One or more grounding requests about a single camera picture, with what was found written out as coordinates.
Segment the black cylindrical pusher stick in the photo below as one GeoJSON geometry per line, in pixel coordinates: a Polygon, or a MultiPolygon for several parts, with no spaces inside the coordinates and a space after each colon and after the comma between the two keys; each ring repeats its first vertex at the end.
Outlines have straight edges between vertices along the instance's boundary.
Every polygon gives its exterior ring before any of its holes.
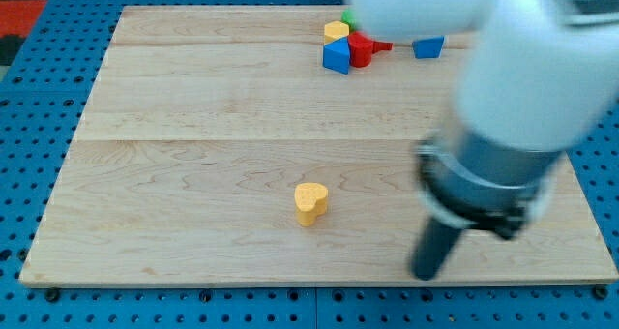
{"type": "Polygon", "coordinates": [[[412,253],[411,273],[423,281],[433,279],[441,270],[462,233],[463,229],[453,228],[431,217],[412,253]]]}

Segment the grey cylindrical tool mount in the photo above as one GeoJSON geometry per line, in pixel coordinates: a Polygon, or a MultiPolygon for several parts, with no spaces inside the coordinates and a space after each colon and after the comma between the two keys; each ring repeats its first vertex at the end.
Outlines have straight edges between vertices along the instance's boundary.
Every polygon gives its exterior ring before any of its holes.
{"type": "Polygon", "coordinates": [[[473,129],[449,108],[417,148],[421,200],[430,216],[458,230],[511,240],[551,201],[557,151],[516,149],[473,129]]]}

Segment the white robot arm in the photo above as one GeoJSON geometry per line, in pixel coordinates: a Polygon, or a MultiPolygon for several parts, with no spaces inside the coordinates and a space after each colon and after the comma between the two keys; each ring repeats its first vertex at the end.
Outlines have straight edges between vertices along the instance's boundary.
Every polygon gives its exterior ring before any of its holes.
{"type": "Polygon", "coordinates": [[[618,94],[618,6],[605,0],[348,0],[387,42],[474,31],[441,125],[417,147],[430,213],[411,259],[432,279],[467,229],[512,239],[545,212],[553,170],[618,94]]]}

